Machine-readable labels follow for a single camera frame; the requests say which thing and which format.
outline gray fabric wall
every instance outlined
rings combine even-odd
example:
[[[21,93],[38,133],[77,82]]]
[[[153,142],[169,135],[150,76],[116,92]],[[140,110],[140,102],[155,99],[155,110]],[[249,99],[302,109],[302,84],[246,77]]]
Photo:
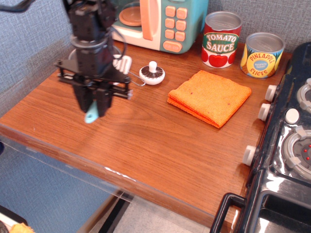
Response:
[[[61,0],[37,0],[21,14],[0,12],[0,117],[56,70],[53,62],[72,49],[70,33]]]
[[[15,5],[21,0],[0,0]],[[311,41],[309,0],[209,0],[208,13],[231,11],[243,20],[240,41],[255,32],[277,33],[287,52]],[[46,79],[72,47],[61,0],[36,0],[22,14],[0,12],[0,117]]]
[[[208,13],[231,11],[243,21],[240,42],[256,32],[280,35],[285,51],[311,41],[310,0],[209,0]]]

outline can lid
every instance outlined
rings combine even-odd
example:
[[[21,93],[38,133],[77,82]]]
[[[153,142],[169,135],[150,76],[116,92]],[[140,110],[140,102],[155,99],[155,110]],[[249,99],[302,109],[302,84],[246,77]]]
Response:
[[[246,44],[258,52],[278,52],[285,48],[285,41],[272,33],[253,33],[246,38]]]
[[[241,18],[228,11],[216,11],[205,18],[205,23],[215,31],[233,30],[242,25]]]

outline tomato illustration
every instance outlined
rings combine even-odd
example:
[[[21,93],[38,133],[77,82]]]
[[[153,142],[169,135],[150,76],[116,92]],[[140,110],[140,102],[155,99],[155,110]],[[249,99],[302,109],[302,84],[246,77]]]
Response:
[[[230,57],[229,57],[229,59],[228,59],[228,63],[229,63],[229,64],[232,64],[232,63],[234,62],[235,54],[236,54],[236,52],[234,52],[233,54],[230,55]]]
[[[207,52],[205,51],[205,49],[202,47],[202,61],[203,62],[207,62],[208,61],[208,54]]]
[[[228,57],[226,56],[221,56],[220,54],[218,55],[210,55],[209,56],[209,63],[213,67],[223,67],[228,61]]]

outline black stove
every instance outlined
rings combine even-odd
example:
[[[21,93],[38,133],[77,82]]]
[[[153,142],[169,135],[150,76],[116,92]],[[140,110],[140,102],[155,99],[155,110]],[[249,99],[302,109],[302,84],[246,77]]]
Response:
[[[211,233],[230,205],[241,208],[234,232],[311,233],[311,42],[298,46],[278,86],[269,86],[259,118],[259,145],[247,146],[246,198],[228,193]]]

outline orange button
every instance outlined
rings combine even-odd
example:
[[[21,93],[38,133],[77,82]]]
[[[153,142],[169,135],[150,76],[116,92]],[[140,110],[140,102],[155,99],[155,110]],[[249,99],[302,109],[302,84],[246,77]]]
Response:
[[[163,47],[171,52],[180,52],[181,49],[183,48],[183,46],[179,43],[179,42],[175,42],[175,41],[165,41],[163,43]]]
[[[186,34],[184,32],[176,32],[175,39],[178,41],[184,41],[186,39]]]
[[[165,14],[168,17],[174,17],[175,16],[175,12],[176,12],[176,8],[173,6],[167,6],[165,8]]]
[[[174,39],[175,32],[171,29],[165,30],[165,37],[168,39]]]
[[[172,18],[166,18],[165,19],[165,27],[174,28],[175,27],[175,20]]]
[[[179,19],[186,19],[187,18],[187,13],[188,13],[188,11],[187,11],[186,8],[178,8],[176,16]]]
[[[187,23],[183,20],[177,20],[176,29],[179,31],[184,31],[186,29]]]

